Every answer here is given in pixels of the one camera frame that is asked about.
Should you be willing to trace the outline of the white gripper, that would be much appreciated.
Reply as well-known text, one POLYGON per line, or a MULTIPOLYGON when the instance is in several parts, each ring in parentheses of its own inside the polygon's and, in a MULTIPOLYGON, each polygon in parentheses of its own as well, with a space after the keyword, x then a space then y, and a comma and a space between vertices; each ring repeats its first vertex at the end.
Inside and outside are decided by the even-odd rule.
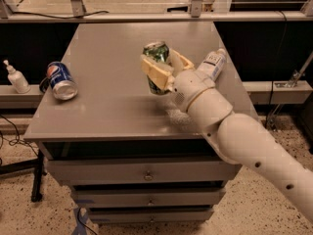
POLYGON ((214 88, 215 82, 204 72, 193 70, 195 65, 185 56, 169 50, 169 64, 141 56, 141 70, 148 77, 152 91, 171 91, 170 99, 183 113, 205 90, 214 88))

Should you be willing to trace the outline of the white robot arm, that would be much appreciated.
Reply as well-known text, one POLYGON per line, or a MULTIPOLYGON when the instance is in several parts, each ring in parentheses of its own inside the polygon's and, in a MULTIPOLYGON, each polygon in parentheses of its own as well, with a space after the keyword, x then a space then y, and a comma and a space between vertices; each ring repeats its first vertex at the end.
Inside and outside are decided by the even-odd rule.
POLYGON ((199 66, 165 46, 146 46, 141 69, 158 91, 198 126, 216 154, 244 165, 271 182, 310 221, 313 220, 313 172, 291 156, 254 118, 238 114, 217 90, 226 51, 207 54, 199 66))

